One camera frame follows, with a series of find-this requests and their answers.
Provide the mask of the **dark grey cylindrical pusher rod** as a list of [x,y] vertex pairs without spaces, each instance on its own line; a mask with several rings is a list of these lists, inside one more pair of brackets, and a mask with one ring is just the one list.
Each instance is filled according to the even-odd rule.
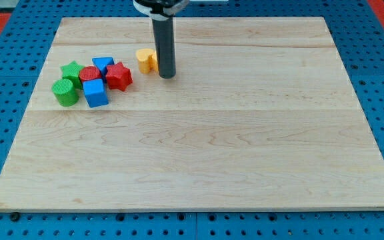
[[152,20],[159,76],[171,79],[176,75],[173,17]]

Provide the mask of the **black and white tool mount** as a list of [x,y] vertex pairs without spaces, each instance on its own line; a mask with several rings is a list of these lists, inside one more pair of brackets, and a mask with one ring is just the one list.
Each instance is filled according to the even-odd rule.
[[189,0],[133,0],[133,6],[149,17],[172,17],[188,6]]

